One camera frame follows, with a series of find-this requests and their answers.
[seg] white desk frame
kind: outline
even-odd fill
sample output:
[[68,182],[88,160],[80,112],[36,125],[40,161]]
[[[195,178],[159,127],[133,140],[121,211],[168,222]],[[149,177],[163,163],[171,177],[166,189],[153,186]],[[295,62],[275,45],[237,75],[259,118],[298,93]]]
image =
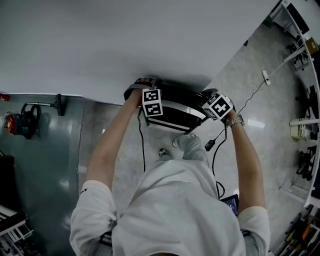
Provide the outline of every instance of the white desk frame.
[[[308,56],[308,61],[313,69],[313,73],[314,73],[314,77],[315,77],[315,92],[317,93],[317,101],[318,101],[318,110],[320,113],[320,88],[319,88],[319,82],[318,82],[318,77],[317,77],[317,73],[316,73],[316,69],[313,63],[313,59],[310,55],[310,52],[308,50],[308,47],[306,46],[306,38],[304,35],[302,35],[297,23],[295,22],[295,20],[293,19],[293,17],[291,16],[291,14],[288,12],[287,10],[287,6],[290,2],[288,0],[284,0],[280,5],[279,5],[279,9],[275,11],[275,14],[273,15],[273,17],[275,17],[276,15],[278,15],[280,12],[285,12],[286,15],[289,18],[289,23],[286,26],[286,28],[288,28],[289,26],[293,26],[296,31],[298,32],[299,36],[301,37],[303,46],[295,53],[289,55],[288,57],[286,57],[285,59],[283,59],[283,62],[286,63],[288,61],[290,61],[291,59],[293,59],[294,57],[296,57],[298,54],[302,53],[303,51],[306,51],[307,56]],[[320,124],[320,119],[309,119],[309,120],[303,120],[303,121],[291,121],[290,126],[298,126],[298,125],[305,125],[305,124]],[[312,169],[312,180],[311,180],[311,186],[309,189],[304,189],[302,187],[296,186],[294,184],[292,184],[291,189],[290,190],[286,190],[283,187],[279,188],[279,191],[281,191],[282,193],[298,200],[299,202],[304,203],[304,207],[307,207],[308,205],[313,205],[315,207],[320,208],[320,199],[317,199],[315,197],[311,196],[311,192],[315,189],[314,188],[314,184],[315,184],[315,179],[317,176],[317,172],[318,172],[318,168],[319,168],[319,161],[320,161],[320,138],[317,139],[317,143],[316,143],[316,151],[315,151],[315,160],[314,160],[314,166]],[[294,193],[294,191],[299,191],[301,193],[306,194],[306,198],[302,198],[298,195],[296,195]]]

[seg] forearm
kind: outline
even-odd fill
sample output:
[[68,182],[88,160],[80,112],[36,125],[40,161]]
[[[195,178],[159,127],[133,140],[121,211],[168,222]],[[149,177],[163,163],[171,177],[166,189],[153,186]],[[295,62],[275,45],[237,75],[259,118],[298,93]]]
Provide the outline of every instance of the forearm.
[[139,93],[133,92],[105,130],[91,156],[86,181],[100,181],[111,190],[119,148],[140,100]]
[[251,206],[266,207],[262,168],[259,157],[244,127],[231,128],[239,177],[239,212]]

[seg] shoe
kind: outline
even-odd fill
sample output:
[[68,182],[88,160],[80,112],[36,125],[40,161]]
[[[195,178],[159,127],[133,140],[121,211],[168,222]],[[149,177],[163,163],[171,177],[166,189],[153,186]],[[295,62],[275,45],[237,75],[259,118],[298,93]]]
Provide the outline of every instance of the shoe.
[[[190,138],[196,137],[195,134],[184,134],[184,135],[180,135],[180,136],[189,136]],[[174,148],[177,148],[177,147],[178,147],[177,139],[178,139],[180,136],[176,137],[176,138],[172,141],[172,146],[173,146]]]
[[164,155],[169,155],[169,152],[166,149],[161,148],[159,150],[159,157],[162,158]]

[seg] green floor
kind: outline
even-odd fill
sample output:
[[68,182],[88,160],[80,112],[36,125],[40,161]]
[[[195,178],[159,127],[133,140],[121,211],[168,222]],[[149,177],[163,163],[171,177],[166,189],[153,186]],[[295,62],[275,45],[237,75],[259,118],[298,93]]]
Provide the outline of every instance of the green floor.
[[[31,140],[0,128],[0,151],[14,156],[22,208],[41,252],[48,256],[74,255],[69,244],[70,217],[78,199],[79,143],[86,100],[63,100],[67,100],[64,116],[58,116],[52,107],[41,107],[39,131]],[[20,112],[25,102],[54,101],[54,96],[14,95],[8,102],[0,101],[0,117],[7,111]]]

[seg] wristwatch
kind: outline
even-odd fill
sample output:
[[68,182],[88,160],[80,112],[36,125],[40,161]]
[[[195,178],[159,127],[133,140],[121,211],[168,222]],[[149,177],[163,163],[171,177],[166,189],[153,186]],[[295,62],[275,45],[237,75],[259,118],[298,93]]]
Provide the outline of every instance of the wristwatch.
[[234,124],[237,124],[237,123],[241,123],[242,126],[245,126],[244,119],[242,118],[242,116],[240,114],[237,117],[235,117],[234,119],[228,120],[227,125],[232,127]]

